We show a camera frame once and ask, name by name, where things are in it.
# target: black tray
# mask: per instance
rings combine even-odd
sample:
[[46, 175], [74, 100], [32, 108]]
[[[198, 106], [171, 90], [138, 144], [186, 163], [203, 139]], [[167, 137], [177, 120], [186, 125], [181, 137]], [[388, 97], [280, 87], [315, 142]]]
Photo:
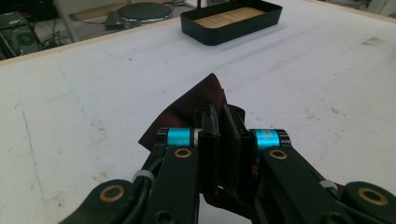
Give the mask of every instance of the black tray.
[[[264, 13], [217, 28], [207, 28], [196, 22], [196, 20], [202, 18], [230, 12], [243, 7], [257, 9]], [[279, 21], [281, 11], [282, 7], [260, 0], [232, 1], [212, 7], [198, 7], [195, 10], [181, 13], [181, 31], [205, 45], [214, 46], [276, 25]]]

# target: blue band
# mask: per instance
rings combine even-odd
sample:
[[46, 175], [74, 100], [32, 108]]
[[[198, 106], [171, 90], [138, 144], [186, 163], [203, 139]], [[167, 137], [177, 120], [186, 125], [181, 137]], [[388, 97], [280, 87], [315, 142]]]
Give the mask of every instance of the blue band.
[[191, 129], [190, 128], [170, 128], [168, 130], [167, 145], [170, 147], [190, 146]]
[[253, 129], [256, 134], [257, 141], [257, 160], [260, 163], [260, 156], [262, 152], [268, 147], [280, 147], [279, 136], [274, 129]]

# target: round stool seat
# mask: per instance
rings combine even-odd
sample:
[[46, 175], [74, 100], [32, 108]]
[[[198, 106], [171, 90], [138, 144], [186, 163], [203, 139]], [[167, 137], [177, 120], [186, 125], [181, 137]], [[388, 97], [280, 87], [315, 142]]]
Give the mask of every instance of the round stool seat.
[[148, 24], [170, 18], [172, 9], [160, 3], [135, 3], [121, 7], [119, 18], [127, 24]]

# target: dark red cloth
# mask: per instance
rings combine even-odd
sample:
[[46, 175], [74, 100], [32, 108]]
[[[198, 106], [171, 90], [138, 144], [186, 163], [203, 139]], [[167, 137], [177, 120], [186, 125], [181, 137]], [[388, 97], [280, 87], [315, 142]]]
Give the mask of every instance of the dark red cloth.
[[[226, 103], [223, 88], [220, 86], [216, 76], [210, 74], [165, 108], [140, 138], [139, 144], [148, 150], [152, 150], [155, 145], [157, 132], [161, 128], [193, 128], [194, 109], [196, 107], [212, 104], [219, 117], [222, 106]], [[215, 207], [249, 218], [253, 223], [260, 223], [254, 209], [253, 201], [246, 201], [235, 197], [231, 193], [231, 190], [228, 190], [226, 184], [216, 194], [205, 194], [204, 196], [206, 202]]]
[[218, 78], [212, 73], [166, 107], [140, 138], [139, 144], [152, 150], [157, 132], [161, 128], [193, 128], [196, 107], [212, 104], [219, 115], [221, 107], [226, 102], [224, 90]]

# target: table surface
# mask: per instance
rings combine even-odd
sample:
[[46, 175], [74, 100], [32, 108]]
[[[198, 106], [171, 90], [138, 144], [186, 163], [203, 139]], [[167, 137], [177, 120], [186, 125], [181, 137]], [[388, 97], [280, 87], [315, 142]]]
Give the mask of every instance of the table surface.
[[[325, 177], [396, 194], [396, 23], [274, 0], [279, 24], [215, 47], [178, 19], [0, 62], [0, 223], [56, 223], [132, 179], [137, 140], [215, 73], [249, 128], [285, 129]], [[249, 223], [201, 204], [200, 223]]]

